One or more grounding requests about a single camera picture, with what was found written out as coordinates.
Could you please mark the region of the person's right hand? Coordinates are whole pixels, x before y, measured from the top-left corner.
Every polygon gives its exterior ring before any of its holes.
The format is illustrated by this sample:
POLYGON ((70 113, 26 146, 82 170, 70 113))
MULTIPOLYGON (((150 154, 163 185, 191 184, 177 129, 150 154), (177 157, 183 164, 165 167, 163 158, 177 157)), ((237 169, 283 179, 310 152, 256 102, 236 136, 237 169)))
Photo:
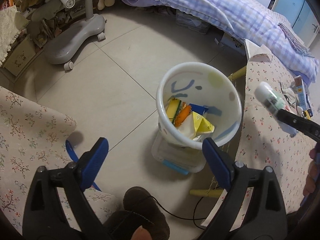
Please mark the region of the person's right hand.
POLYGON ((308 175, 306 177, 305 186, 303 189, 303 196, 307 197, 309 194, 313 193, 316 188, 316 178, 318 175, 318 165, 315 162, 317 155, 316 149, 312 149, 309 152, 309 156, 312 159, 308 168, 308 175))

